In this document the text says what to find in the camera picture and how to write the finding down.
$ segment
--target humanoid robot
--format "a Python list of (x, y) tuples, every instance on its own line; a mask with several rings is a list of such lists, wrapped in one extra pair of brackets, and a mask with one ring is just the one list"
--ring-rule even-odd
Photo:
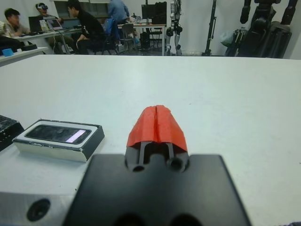
[(182, 55), (181, 45), (179, 45), (180, 33), (183, 31), (183, 28), (179, 25), (179, 20), (181, 16), (181, 0), (174, 0), (170, 3), (171, 9), (171, 26), (166, 31), (166, 47), (167, 47), (167, 55), (170, 56), (170, 39), (175, 34), (174, 44), (176, 48), (177, 56)]

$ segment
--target phone screen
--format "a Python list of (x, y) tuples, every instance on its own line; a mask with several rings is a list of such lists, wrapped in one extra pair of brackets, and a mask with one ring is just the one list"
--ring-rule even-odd
[(91, 131), (87, 129), (39, 125), (27, 133), (25, 137), (61, 143), (80, 144), (90, 133)]

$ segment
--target white table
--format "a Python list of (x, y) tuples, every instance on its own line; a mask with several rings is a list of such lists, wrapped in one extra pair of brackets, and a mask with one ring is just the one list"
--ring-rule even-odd
[(81, 29), (78, 28), (78, 29), (69, 29), (69, 30), (61, 30), (61, 31), (52, 31), (52, 32), (37, 34), (37, 35), (33, 35), (33, 36), (26, 35), (23, 37), (15, 37), (15, 39), (17, 39), (19, 41), (30, 41), (30, 40), (34, 40), (34, 39), (45, 39), (45, 38), (54, 37), (56, 35), (60, 35), (62, 37), (63, 45), (65, 46), (65, 50), (67, 51), (68, 54), (70, 54), (69, 49), (66, 46), (64, 35), (77, 33), (77, 32), (81, 32)]
[(165, 28), (166, 24), (134, 24), (134, 28), (160, 28), (162, 29), (162, 56), (164, 56), (165, 53)]
[[(40, 118), (101, 124), (95, 153), (125, 153), (142, 110), (165, 105), (189, 154), (224, 157), (253, 225), (282, 225), (301, 220), (300, 70), (278, 59), (40, 55), (0, 68), (0, 113), (25, 128)], [(11, 145), (0, 191), (73, 194), (86, 166)]]
[(38, 47), (37, 49), (29, 50), (29, 51), (22, 51), (22, 52), (16, 52), (12, 56), (0, 56), (0, 67), (24, 60), (30, 57), (34, 57), (36, 55), (40, 55), (48, 49), (47, 47)]

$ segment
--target tripod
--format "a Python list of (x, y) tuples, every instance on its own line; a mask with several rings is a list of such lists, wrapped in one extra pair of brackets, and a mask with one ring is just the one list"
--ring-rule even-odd
[(211, 56), (210, 42), (214, 38), (214, 30), (215, 30), (215, 24), (216, 24), (215, 9), (216, 9), (216, 0), (213, 0), (207, 45), (206, 45), (205, 52), (202, 53), (203, 57), (210, 57)]

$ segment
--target gray floor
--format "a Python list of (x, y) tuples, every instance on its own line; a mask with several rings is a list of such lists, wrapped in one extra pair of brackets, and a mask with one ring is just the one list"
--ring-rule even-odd
[(150, 48), (149, 49), (141, 49), (138, 47), (138, 51), (135, 49), (131, 51), (125, 51), (120, 53), (119, 55), (126, 55), (126, 56), (161, 56), (162, 55), (162, 42), (159, 41), (157, 46), (157, 41), (155, 43), (153, 40), (150, 41)]

